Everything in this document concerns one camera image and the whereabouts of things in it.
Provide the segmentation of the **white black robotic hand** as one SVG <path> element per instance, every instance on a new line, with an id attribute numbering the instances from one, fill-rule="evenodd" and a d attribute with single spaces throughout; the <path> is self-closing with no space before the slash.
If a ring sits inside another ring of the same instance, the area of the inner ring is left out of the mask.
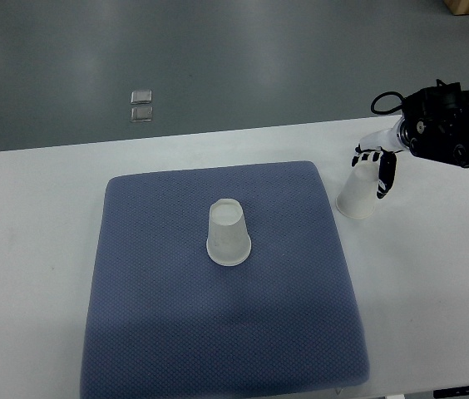
<path id="1" fill-rule="evenodd" d="M 354 149 L 354 155 L 351 166 L 355 166 L 360 160 L 367 161 L 368 153 L 372 152 L 369 159 L 372 162 L 378 161 L 378 190 L 377 198 L 383 199 L 393 187 L 397 168 L 397 156 L 394 152 L 406 151 L 407 147 L 403 144 L 400 136 L 400 130 L 397 127 L 376 131 L 364 136 Z"/>

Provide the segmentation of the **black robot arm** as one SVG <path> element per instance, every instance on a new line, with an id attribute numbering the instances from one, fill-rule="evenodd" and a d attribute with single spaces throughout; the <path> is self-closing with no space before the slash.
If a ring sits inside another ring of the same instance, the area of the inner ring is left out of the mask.
<path id="1" fill-rule="evenodd" d="M 386 91 L 370 108 L 377 116 L 401 113 L 392 128 L 365 136 L 354 150 L 352 166 L 365 161 L 377 165 L 379 199 L 393 187 L 400 152 L 469 168 L 469 91 L 460 83 L 436 80 L 435 86 L 410 96 Z"/>

